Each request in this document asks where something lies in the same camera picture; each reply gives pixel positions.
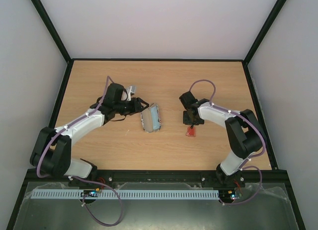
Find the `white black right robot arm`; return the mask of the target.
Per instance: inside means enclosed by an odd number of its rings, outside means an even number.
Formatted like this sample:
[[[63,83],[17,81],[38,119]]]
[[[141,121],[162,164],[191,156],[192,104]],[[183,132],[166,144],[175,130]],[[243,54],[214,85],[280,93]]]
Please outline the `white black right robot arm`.
[[[266,151],[264,130],[250,109],[241,112],[228,110],[207,99],[198,100],[190,91],[182,94],[179,100],[185,108],[183,124],[192,129],[209,121],[227,132],[231,150],[216,168],[216,179],[220,185],[228,186],[248,161]]]

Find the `light blue cleaning cloth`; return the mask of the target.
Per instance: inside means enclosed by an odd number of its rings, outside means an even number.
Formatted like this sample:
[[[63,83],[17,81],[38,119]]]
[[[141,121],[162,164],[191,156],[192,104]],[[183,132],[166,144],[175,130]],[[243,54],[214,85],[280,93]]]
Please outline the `light blue cleaning cloth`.
[[[159,131],[161,129],[161,118],[159,114],[159,110],[157,106],[150,108],[152,124],[153,124],[153,131]]]

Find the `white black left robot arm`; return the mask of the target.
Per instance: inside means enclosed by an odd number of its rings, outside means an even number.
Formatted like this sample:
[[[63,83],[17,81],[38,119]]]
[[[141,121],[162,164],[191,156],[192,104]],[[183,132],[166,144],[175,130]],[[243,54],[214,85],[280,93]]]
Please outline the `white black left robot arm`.
[[[141,113],[149,104],[134,97],[135,87],[125,88],[118,83],[110,84],[101,97],[75,120],[57,127],[43,128],[38,135],[30,157],[39,178],[76,176],[87,178],[94,164],[72,158],[72,147],[91,131],[112,121],[116,115],[123,117]]]

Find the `stars and stripes glasses case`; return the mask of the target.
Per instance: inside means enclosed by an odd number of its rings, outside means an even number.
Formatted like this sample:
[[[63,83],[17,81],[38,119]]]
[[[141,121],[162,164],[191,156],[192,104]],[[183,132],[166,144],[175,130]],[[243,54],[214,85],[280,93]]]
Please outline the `stars and stripes glasses case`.
[[[143,130],[146,132],[146,133],[153,133],[155,131],[153,131],[153,124],[152,124],[152,118],[151,118],[151,112],[150,112],[150,108],[151,107],[154,107],[154,106],[157,106],[159,107],[156,103],[153,103],[149,106],[149,108],[147,108],[146,110],[144,110],[142,113],[141,113],[141,122],[142,122],[142,127],[143,127]]]

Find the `red sunglasses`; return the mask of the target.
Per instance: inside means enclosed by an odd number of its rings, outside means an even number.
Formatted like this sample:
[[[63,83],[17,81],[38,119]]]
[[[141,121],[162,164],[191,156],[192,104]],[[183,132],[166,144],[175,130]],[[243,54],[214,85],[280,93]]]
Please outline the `red sunglasses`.
[[[188,126],[186,130],[187,137],[196,137],[196,128],[194,125]]]

